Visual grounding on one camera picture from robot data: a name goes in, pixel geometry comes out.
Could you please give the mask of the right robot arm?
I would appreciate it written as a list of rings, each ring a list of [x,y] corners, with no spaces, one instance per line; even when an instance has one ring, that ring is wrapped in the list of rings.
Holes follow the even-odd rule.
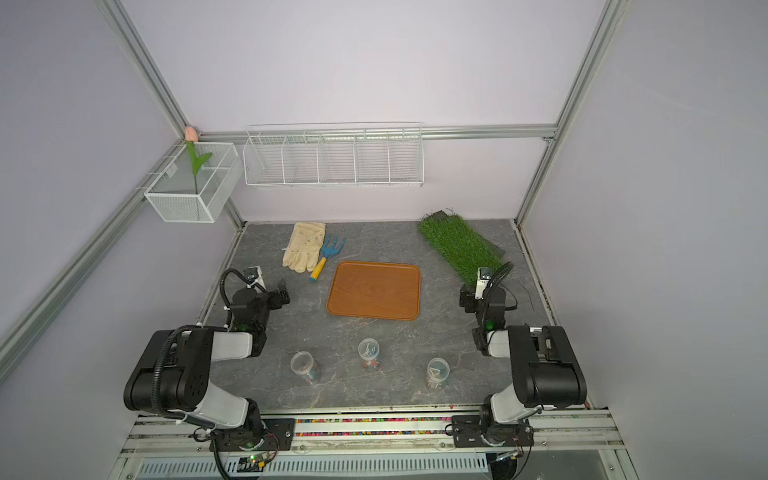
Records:
[[[501,283],[512,270],[507,262],[496,270],[480,267],[473,287],[464,285],[459,305],[475,316],[475,347],[487,357],[509,362],[511,383],[490,394],[479,412],[456,415],[445,428],[459,448],[514,447],[534,444],[530,419],[547,407],[556,410],[584,405],[587,385],[565,330],[560,326],[508,325]]]

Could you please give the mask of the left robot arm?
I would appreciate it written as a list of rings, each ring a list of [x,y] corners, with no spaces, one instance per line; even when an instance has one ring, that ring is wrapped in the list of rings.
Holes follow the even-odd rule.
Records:
[[[287,284],[280,280],[269,290],[259,273],[229,268],[219,277],[218,292],[224,324],[156,331],[124,387],[124,405],[197,427],[209,436],[213,451],[278,450],[280,442],[257,402],[215,385],[211,367],[261,355],[270,313],[290,303]]]

